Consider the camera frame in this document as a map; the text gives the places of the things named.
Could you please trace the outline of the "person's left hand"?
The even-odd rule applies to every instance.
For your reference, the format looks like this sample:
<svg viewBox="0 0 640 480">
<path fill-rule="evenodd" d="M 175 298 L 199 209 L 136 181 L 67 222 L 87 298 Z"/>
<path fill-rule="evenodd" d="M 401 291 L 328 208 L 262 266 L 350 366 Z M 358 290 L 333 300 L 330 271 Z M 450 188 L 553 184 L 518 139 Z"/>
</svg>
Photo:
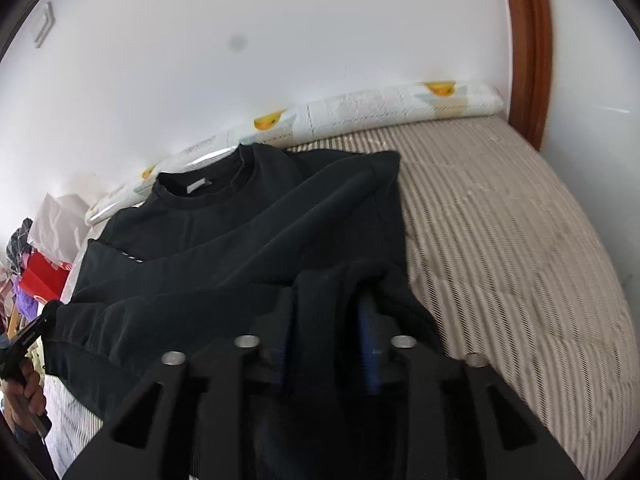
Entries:
<svg viewBox="0 0 640 480">
<path fill-rule="evenodd" d="M 46 397 L 40 386 L 40 375 L 29 358 L 21 362 L 21 371 L 24 376 L 24 385 L 13 379 L 4 380 L 2 391 L 11 407 L 14 425 L 20 426 L 29 434 L 38 434 L 35 420 L 46 410 Z"/>
</svg>

